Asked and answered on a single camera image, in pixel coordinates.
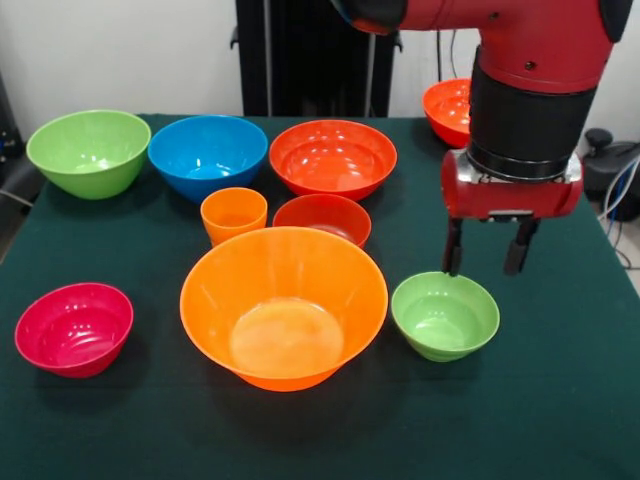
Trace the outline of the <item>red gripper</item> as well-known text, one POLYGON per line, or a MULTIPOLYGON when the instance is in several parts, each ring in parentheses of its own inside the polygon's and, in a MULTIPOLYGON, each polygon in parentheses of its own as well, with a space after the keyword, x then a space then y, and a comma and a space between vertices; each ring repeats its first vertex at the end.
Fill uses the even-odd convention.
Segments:
POLYGON ((441 166, 441 190, 450 216, 441 270, 450 276, 459 274, 461 219, 531 216, 533 218, 519 220, 504 262, 504 273, 517 275, 524 267, 530 243, 538 231, 538 219, 565 216, 575 209, 583 192, 583 167, 579 157, 572 155, 563 174, 552 181, 512 182, 478 170, 464 149, 449 150, 441 166))

